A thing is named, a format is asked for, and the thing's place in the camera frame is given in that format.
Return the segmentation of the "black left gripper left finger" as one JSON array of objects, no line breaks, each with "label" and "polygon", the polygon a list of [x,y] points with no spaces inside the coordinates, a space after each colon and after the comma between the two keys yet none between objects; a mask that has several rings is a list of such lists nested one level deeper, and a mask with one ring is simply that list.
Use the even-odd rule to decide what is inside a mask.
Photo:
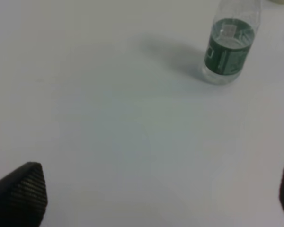
[{"label": "black left gripper left finger", "polygon": [[47,204],[40,163],[27,162],[0,179],[0,227],[38,227]]}]

